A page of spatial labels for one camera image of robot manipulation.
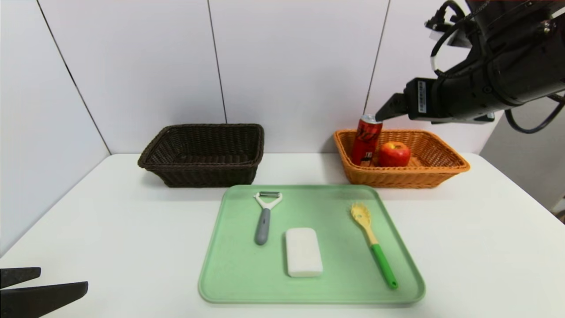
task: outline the white table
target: white table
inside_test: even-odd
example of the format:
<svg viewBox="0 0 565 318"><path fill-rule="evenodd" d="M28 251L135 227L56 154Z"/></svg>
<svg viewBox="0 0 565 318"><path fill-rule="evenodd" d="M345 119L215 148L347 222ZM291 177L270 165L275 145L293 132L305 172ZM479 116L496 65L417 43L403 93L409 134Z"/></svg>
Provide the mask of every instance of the white table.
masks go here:
<svg viewBox="0 0 565 318"><path fill-rule="evenodd" d="M89 281L48 317L565 317L565 226L475 154L431 190L378 190L427 293L411 306L217 305L197 281L225 189L167 188L105 159L0 259L18 287ZM346 183L337 154L265 154L255 184Z"/></svg>

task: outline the soda can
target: soda can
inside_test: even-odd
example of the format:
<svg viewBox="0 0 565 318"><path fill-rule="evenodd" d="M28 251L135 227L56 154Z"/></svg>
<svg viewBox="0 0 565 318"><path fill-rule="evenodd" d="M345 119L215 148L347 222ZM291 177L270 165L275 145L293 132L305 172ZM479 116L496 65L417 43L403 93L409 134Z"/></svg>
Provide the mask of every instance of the soda can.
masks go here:
<svg viewBox="0 0 565 318"><path fill-rule="evenodd" d="M373 152L375 152L382 129L383 122L378 122L374 115L361 116L353 143L353 152L351 153L351 161L354 165L371 166Z"/></svg>

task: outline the peeler blade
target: peeler blade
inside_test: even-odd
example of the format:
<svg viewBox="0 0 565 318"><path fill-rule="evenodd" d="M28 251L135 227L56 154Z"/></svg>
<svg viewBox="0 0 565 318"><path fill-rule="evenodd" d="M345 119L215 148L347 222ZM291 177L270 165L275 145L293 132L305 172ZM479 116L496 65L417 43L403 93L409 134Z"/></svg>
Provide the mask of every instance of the peeler blade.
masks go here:
<svg viewBox="0 0 565 318"><path fill-rule="evenodd" d="M261 191L259 192L259 196L279 197L281 193L277 191Z"/></svg>

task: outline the basket rim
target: basket rim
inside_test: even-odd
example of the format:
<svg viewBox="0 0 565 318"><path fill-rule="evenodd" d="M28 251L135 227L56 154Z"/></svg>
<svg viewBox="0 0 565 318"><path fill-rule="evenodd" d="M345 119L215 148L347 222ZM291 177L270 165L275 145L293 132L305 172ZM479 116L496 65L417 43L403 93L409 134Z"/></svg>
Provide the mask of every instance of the basket rim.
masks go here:
<svg viewBox="0 0 565 318"><path fill-rule="evenodd" d="M155 147L157 144L159 144L159 142L161 141L161 139L163 138L163 136L170 130L173 128L183 128L183 127L254 127L257 128L258 132L259 132L259 143L258 143L258 151L256 151L256 155L253 159L248 160L248 161L244 161L244 162L239 162L236 164L222 164L222 163L218 163L218 162L209 162L209 163L184 163L184 164L149 164L147 163L147 158L150 157L150 155L153 153L153 151L155 150ZM157 134L157 136L155 136L153 138L153 140L151 140L151 142L147 145L147 147L145 147L145 149L143 150L143 152L141 153L139 159L137 160L137 165L141 168L144 168L146 170L177 170L179 168L198 168L198 169L203 169L203 168L210 168L210 169L234 169L234 168L239 168L239 169L245 169L245 168L254 168L257 167L259 165L259 163L261 162L261 160L263 159L263 146L264 146L264 129L263 126L259 125L259 124L253 124L253 123L238 123L238 124L175 124L175 125L170 125L170 126L166 126L163 129L161 129L159 131L159 133Z"/></svg>
<svg viewBox="0 0 565 318"><path fill-rule="evenodd" d="M333 139L334 139L334 141L337 145L337 148L339 150L341 160L344 163L344 165L347 165L347 169L353 169L353 170L364 171L364 172L370 171L370 172L387 172L387 173L402 173L402 174L412 174L412 173L414 173L414 174L420 174L420 173L459 174L459 173L462 173L462 172L465 172L465 171L469 171L469 169L471 168L471 166L469 165L467 160L465 160L450 145L445 143L445 141L443 141L436 134L429 132L427 130L424 130L424 129L385 129L383 131L418 132L418 133L427 134L430 137L439 141L443 147L445 147L448 151L453 153L459 160L461 160L461 162L463 162L463 165L451 166L451 167L447 167L447 166L435 166L435 167L424 167L424 166L420 166L420 167L361 167L361 166L357 166L357 165L353 164L353 162L351 161L351 158L345 152L345 148L344 148L343 144L341 143L341 139L340 139L340 135L352 133L352 132L356 132L356 131L357 130L355 130L355 129L341 129L341 130L336 130L336 132L334 132L334 134L333 134Z"/></svg>

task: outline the wicker basket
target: wicker basket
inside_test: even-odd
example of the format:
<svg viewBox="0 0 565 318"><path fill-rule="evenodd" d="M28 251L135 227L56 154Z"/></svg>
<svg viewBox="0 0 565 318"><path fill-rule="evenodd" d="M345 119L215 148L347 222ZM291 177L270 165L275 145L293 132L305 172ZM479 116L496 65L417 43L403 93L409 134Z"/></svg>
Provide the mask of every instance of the wicker basket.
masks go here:
<svg viewBox="0 0 565 318"><path fill-rule="evenodd" d="M145 148L137 164L169 187L251 184L263 157L258 124L168 126Z"/></svg>
<svg viewBox="0 0 565 318"><path fill-rule="evenodd" d="M351 162L355 130L338 130L333 134L340 151L345 175L353 184L377 188L434 188L454 175L469 170L469 164L438 136L424 130L383 130L380 149L387 141L405 143L412 153L406 167L378 167L378 152L373 166L361 167Z"/></svg>

